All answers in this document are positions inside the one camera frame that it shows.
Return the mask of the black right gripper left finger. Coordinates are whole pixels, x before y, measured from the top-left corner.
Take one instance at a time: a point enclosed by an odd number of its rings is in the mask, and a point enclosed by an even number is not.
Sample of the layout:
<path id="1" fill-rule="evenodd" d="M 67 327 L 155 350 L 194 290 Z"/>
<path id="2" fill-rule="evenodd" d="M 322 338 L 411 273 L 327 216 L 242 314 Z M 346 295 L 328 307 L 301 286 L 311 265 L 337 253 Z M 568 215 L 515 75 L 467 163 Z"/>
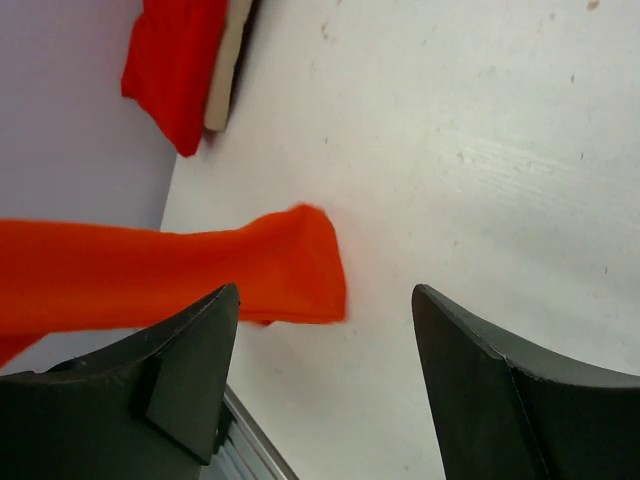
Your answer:
<path id="1" fill-rule="evenodd" d="M 214 452 L 235 285 L 89 354 L 1 379 L 5 479 L 196 479 Z"/>

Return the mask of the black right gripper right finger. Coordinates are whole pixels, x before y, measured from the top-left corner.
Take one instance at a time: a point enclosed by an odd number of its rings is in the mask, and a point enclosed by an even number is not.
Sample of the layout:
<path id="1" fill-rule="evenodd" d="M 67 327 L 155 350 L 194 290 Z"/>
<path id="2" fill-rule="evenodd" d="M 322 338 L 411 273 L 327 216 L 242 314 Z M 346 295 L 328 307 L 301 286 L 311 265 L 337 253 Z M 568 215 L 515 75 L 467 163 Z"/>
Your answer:
<path id="1" fill-rule="evenodd" d="M 638 478 L 637 376 L 543 348 L 428 285 L 411 303 L 446 478 Z"/>

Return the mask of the orange t shirt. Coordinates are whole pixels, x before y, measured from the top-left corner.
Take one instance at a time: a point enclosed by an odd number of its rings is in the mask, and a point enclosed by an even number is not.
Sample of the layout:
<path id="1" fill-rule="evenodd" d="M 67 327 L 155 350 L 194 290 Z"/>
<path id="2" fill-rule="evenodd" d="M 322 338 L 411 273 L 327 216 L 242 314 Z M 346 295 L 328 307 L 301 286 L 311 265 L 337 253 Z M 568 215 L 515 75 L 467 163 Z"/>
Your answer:
<path id="1" fill-rule="evenodd" d="M 189 234 L 5 219 L 1 359 L 51 333 L 145 328 L 227 284 L 239 290 L 243 321 L 346 317 L 336 232 L 311 205 L 234 230 Z"/>

